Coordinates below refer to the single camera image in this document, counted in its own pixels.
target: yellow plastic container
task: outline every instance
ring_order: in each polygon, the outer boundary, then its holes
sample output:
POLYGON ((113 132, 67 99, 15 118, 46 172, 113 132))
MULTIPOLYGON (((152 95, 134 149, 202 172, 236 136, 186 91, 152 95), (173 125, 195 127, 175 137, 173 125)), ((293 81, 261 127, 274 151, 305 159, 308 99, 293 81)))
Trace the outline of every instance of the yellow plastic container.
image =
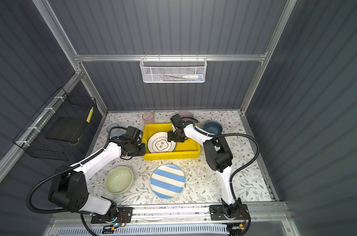
MULTIPOLYGON (((153 124, 145 125, 142 137, 142 143, 146 144, 148 139, 157 132, 168 132, 173 130, 172 124, 153 124)), ((166 160, 166 159, 184 159, 197 158, 200 156, 201 147, 193 139, 188 139, 184 143, 177 143, 176 149, 171 153, 150 153, 148 148, 144 155, 145 160, 166 160)))

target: blue stripe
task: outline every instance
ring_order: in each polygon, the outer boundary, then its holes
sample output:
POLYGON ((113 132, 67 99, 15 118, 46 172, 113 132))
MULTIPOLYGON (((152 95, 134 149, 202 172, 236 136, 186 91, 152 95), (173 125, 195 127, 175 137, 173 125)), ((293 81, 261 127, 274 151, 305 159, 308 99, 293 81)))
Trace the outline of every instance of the blue stripe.
POLYGON ((166 164, 165 166, 166 166, 166 167, 170 167, 170 168, 172 168, 172 169, 181 170, 178 166, 173 165, 173 164, 166 164))
POLYGON ((153 192, 156 194, 156 196, 158 196, 158 197, 160 197, 162 199, 170 199, 170 198, 172 198, 171 196, 168 196, 168 195, 165 195, 165 194, 162 194, 162 193, 158 193, 156 191, 153 191, 153 192))
POLYGON ((160 188, 170 190, 175 193, 180 193, 183 189, 183 187, 179 187, 179 186, 176 186, 176 185, 173 185, 170 183, 162 182, 162 181, 154 179, 154 178, 151 178, 151 184, 155 185, 157 187, 160 187, 160 188))
POLYGON ((158 175, 161 175, 161 176, 164 176, 164 177, 167 177, 167 178, 170 178, 170 179, 174 179, 174 180, 180 181, 180 182, 185 182, 185 177, 184 176, 181 176, 181 175, 178 175, 178 174, 174 174, 174 173, 171 173, 171 172, 167 172, 165 170, 156 169, 154 171, 154 173, 158 174, 158 175))

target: yellow label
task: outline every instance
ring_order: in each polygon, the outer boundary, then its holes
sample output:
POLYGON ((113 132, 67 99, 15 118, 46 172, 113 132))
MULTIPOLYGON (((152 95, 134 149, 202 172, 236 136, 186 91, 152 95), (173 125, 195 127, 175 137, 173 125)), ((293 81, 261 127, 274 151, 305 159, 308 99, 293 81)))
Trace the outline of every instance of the yellow label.
POLYGON ((88 114, 88 117, 86 118, 86 122, 89 123, 90 118, 92 118, 92 114, 93 114, 93 107, 92 107, 92 109, 90 110, 90 112, 89 112, 89 114, 88 114))

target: blue and white striped plate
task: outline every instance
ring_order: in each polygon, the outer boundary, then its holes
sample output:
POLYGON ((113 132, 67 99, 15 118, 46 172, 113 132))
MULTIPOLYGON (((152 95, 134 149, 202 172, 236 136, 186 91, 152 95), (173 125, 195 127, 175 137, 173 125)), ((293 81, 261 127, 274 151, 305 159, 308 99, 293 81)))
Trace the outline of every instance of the blue and white striped plate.
POLYGON ((175 197, 180 194, 184 186, 184 172, 176 165, 161 165, 151 175, 152 191, 160 198, 175 197))

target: floral tablecloth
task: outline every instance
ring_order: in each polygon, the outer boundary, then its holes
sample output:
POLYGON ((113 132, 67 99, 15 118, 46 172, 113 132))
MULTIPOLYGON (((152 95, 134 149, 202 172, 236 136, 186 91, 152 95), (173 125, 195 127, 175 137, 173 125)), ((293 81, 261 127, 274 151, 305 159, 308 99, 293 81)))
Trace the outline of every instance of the floral tablecloth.
MULTIPOLYGON (((194 111, 192 113, 200 122, 218 121, 223 126, 223 133, 245 133, 238 111, 194 111)), ((106 127, 110 124, 119 124, 123 127, 133 126, 144 130, 142 114, 142 112, 107 114, 93 151, 100 149, 105 144, 106 127)), ((155 122, 170 123, 170 117, 175 114, 176 112, 155 112, 155 122)), ((233 170, 252 159, 254 154, 248 139, 231 136, 226 137, 226 140, 234 156, 233 170)), ((271 201, 256 162, 239 172, 233 182, 234 189, 242 201, 271 201)), ((134 157, 131 160, 118 158, 111 161, 90 179, 88 189, 92 194, 113 199, 119 205, 214 203, 220 202, 221 198, 218 179, 207 165, 202 147, 200 157, 193 159, 146 161, 143 157, 134 157), (167 163, 177 165, 184 171, 185 187, 178 196, 161 199, 152 192, 150 177, 157 167, 167 163), (134 185, 125 194, 116 196, 105 190, 104 180, 109 171, 120 165, 131 168, 134 173, 134 185)))

